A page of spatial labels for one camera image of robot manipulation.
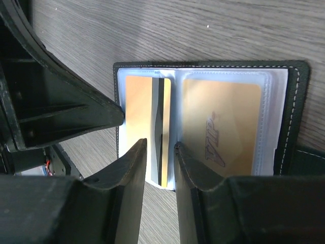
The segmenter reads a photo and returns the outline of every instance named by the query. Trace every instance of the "black mechanical component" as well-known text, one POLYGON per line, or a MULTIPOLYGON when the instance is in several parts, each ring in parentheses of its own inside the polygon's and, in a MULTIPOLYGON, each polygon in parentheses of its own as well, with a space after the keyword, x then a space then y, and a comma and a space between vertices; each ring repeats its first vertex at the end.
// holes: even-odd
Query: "black mechanical component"
POLYGON ((181 243, 323 243, 325 177, 221 176, 175 146, 181 243))
POLYGON ((30 13, 30 1, 0 1, 2 173, 42 165, 42 150, 124 120, 120 106, 46 50, 29 23, 30 13), (10 159, 16 156, 25 160, 10 159))
POLYGON ((147 141, 83 183, 0 177, 0 243, 138 243, 147 141))

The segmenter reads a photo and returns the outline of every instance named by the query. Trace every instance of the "gray wood surface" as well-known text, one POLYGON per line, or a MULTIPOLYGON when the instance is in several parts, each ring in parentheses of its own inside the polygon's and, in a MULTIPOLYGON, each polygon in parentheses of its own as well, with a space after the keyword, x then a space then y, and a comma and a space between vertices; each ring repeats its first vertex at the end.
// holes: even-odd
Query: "gray wood surface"
MULTIPOLYGON (((110 98, 114 62, 307 60, 299 142, 325 150, 323 0, 34 0, 33 8, 47 49, 110 98)), ((85 176, 116 158, 112 129, 63 146, 85 176)), ((179 243, 174 193, 146 185, 139 243, 179 243)))

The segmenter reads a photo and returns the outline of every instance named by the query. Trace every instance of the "open wallet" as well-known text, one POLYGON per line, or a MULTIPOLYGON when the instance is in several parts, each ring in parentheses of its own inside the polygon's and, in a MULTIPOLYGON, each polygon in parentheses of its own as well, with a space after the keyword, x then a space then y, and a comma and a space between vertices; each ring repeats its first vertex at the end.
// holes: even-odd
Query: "open wallet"
POLYGON ((222 177, 321 174, 304 162, 322 156, 297 145, 308 79, 294 60, 116 63, 117 156, 147 138, 146 181, 169 190, 177 142, 222 177))

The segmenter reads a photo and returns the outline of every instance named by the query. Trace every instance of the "logo on card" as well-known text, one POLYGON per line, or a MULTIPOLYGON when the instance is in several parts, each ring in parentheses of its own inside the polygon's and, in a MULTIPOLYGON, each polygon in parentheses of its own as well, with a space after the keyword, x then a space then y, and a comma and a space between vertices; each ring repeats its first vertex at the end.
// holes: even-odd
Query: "logo on card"
POLYGON ((225 162, 217 152, 219 145, 219 124, 220 117, 212 113, 207 120, 206 138, 205 138, 205 159, 212 160, 221 167, 225 167, 225 162))

